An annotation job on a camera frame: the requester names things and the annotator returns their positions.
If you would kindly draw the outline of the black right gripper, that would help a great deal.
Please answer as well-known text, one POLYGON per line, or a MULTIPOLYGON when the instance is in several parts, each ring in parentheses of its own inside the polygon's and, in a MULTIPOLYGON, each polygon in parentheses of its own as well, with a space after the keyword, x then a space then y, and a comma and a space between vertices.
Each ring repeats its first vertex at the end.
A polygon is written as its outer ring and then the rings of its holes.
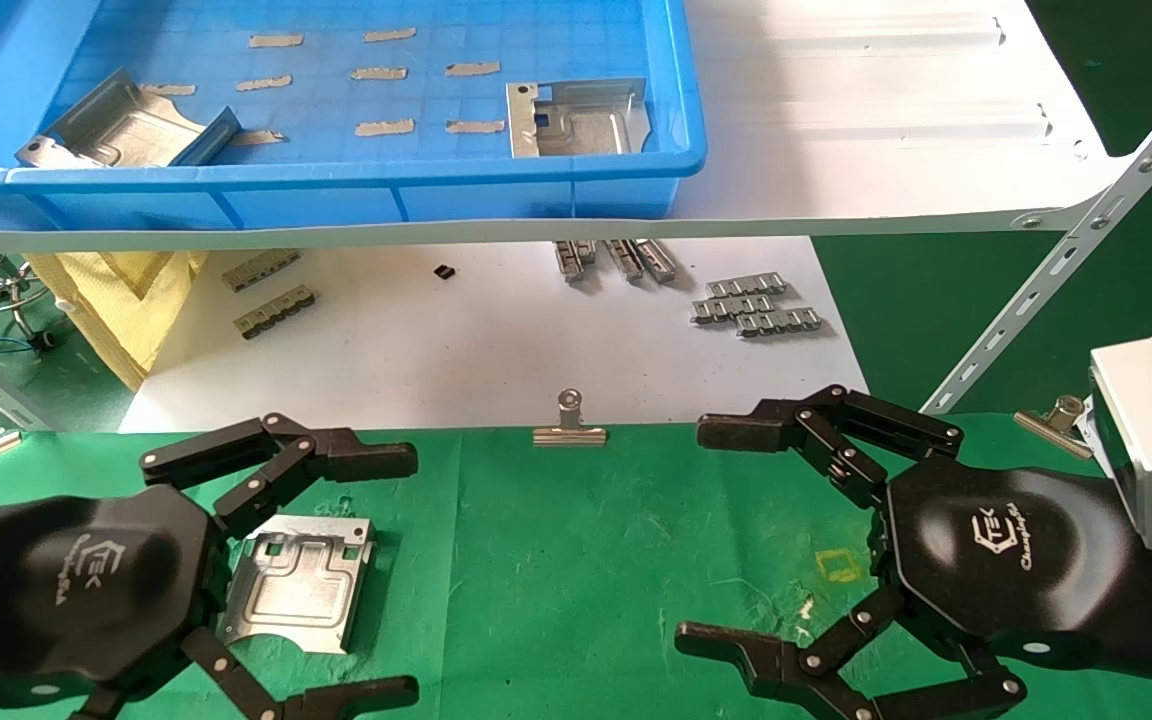
POLYGON ((882 585, 808 647, 684 621, 675 647, 736 667, 748 694, 814 719, 996 719, 1028 696, 996 660, 1152 679, 1152 550, 1105 479, 955 458, 963 430, 844 386, 704 414, 708 450, 794 450, 859 509, 882 509, 882 585), (888 483, 856 442, 920 462, 888 483), (896 621, 965 679, 870 698, 841 670, 896 621))

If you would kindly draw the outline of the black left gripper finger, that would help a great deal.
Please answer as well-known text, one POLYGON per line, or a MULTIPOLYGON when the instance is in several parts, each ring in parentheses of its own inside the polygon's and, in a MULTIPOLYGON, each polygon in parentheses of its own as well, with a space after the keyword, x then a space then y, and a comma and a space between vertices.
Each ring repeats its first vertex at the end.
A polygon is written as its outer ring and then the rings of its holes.
POLYGON ((165 641, 147 641, 137 634, 126 641, 116 632, 81 632, 70 642, 70 662, 93 683, 73 719, 116 719, 127 705, 150 700, 191 664, 200 667, 247 719, 355 719, 408 707, 420 697, 419 680, 397 675, 308 688, 274 700, 209 628, 187 629, 165 641))

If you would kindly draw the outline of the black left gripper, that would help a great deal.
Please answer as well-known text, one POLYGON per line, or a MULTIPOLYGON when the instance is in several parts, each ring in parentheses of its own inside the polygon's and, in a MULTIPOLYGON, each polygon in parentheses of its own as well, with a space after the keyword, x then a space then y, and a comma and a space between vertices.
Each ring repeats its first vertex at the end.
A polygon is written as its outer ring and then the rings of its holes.
POLYGON ((0 506, 0 708, 97 691, 147 700, 185 669, 187 635, 215 623, 225 537, 247 537, 317 480, 417 470, 411 444, 369 445, 353 429, 270 414, 147 450, 143 479, 173 488, 0 506), (212 518, 179 493, 243 470, 212 518))

